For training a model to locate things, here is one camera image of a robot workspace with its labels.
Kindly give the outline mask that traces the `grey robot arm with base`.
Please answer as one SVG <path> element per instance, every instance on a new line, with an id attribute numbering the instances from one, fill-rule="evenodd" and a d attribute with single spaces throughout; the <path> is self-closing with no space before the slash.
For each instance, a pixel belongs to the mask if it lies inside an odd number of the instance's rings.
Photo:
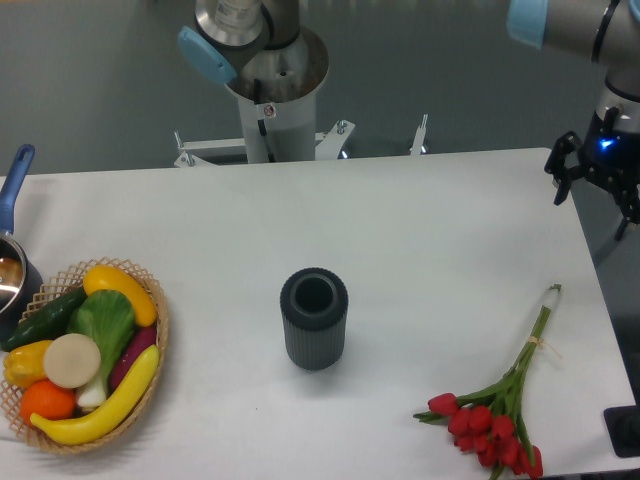
<path id="1" fill-rule="evenodd" d="M 316 95 L 326 45 L 300 22 L 297 1 L 199 1 L 177 38 L 187 62 L 235 97 L 251 163 L 316 156 Z"/>

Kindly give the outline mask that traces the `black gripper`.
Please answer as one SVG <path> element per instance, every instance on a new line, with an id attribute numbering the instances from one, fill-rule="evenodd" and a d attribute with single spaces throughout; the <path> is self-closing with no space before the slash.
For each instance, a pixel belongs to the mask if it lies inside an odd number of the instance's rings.
<path id="1" fill-rule="evenodd" d="M 558 137 L 544 165 L 556 186 L 555 206 L 568 198 L 578 179 L 613 196 L 622 215 L 615 241 L 622 240 L 631 224 L 639 224 L 639 128 L 628 128 L 627 120 L 622 106 L 606 108 L 602 117 L 595 113 L 585 138 L 574 131 Z M 571 173 L 566 159 L 574 152 L 577 165 Z"/>

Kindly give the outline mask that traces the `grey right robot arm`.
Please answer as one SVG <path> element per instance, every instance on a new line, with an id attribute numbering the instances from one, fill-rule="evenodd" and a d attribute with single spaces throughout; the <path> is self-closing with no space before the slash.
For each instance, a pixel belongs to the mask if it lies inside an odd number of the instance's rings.
<path id="1" fill-rule="evenodd" d="M 607 69 L 586 136 L 557 138 L 544 166 L 563 203 L 583 179 L 610 194 L 621 212 L 614 239 L 639 223 L 639 3 L 637 1 L 512 1 L 511 38 L 553 47 Z"/>

